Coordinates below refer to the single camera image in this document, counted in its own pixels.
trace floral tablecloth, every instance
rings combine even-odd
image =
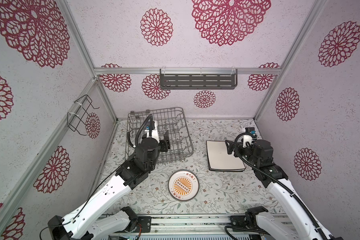
[[[126,123],[119,123],[101,180],[124,162]],[[208,170],[206,141],[234,140],[242,127],[255,127],[258,133],[253,120],[187,120],[187,126],[193,142],[193,155],[183,161],[158,163],[146,180],[123,196],[106,213],[115,214],[122,207],[130,206],[138,214],[241,214],[250,207],[260,205],[270,212],[284,213],[278,201],[264,189],[252,170]],[[180,169],[193,172],[200,183],[198,194],[188,202],[177,201],[168,191],[169,177]]]

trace wall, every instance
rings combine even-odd
[[[360,1],[327,3],[277,91],[258,121],[276,163],[326,228],[360,239]]]
[[[0,3],[0,206],[91,79],[55,2],[44,3]]]
[[[100,79],[119,79],[118,75],[102,75]],[[273,75],[261,76],[273,79]],[[126,118],[130,111],[171,107],[184,108],[187,118],[251,118],[266,92],[243,84],[249,79],[249,75],[243,74],[238,76],[239,84],[234,90],[162,90],[156,88],[159,75],[133,74],[129,78],[131,85],[127,91],[118,93],[106,88],[119,118]]]
[[[69,0],[68,4],[96,67],[238,68],[279,67],[313,1],[267,0],[248,7],[241,0],[215,2]],[[102,78],[118,117],[179,106],[191,118],[250,118],[273,79],[240,75],[235,90],[208,92],[202,100],[207,104],[200,108],[194,100],[201,91],[169,93],[158,88],[157,76],[146,77]]]
[[[113,120],[98,89],[93,89],[89,96],[93,101],[92,105],[98,109],[90,106],[87,110],[90,116],[84,111],[78,113],[79,116],[84,115],[82,120],[85,124],[79,124],[78,132],[68,130],[55,154],[20,204],[26,224],[21,231],[23,236],[20,240],[37,239],[49,219],[55,215],[64,216],[70,213],[84,203],[90,194]],[[48,230],[43,232],[42,238],[51,239]]]

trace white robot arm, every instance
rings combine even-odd
[[[243,140],[239,143],[238,140],[242,136]],[[237,223],[240,223],[241,228],[265,231],[276,240],[342,240],[341,237],[334,238],[313,216],[296,193],[288,176],[273,162],[273,148],[270,142],[257,140],[254,127],[246,127],[245,132],[239,134],[235,141],[226,140],[225,142],[228,154],[234,151],[235,157],[239,157],[252,167],[256,177],[279,201],[297,233],[277,222],[264,207],[248,209],[244,221],[236,219],[236,226],[226,228],[238,229]]]
[[[139,143],[143,130],[146,134]],[[159,153],[170,149],[170,142],[168,132],[164,134],[164,140],[159,140],[157,123],[151,114],[137,131],[134,144],[129,139],[129,133],[127,141],[134,147],[134,153],[114,171],[111,179],[71,213],[64,217],[54,216],[49,220],[48,228],[53,240],[99,239],[122,230],[130,232],[135,228],[137,215],[130,207],[122,208],[115,215],[100,220],[98,218],[148,177],[155,169]]]

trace white plate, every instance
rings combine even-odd
[[[169,193],[178,201],[186,202],[199,191],[199,180],[190,171],[180,170],[172,174],[168,181]]]

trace orange sunburst design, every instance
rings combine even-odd
[[[173,183],[173,189],[178,195],[188,195],[192,190],[192,183],[186,177],[179,177]]]

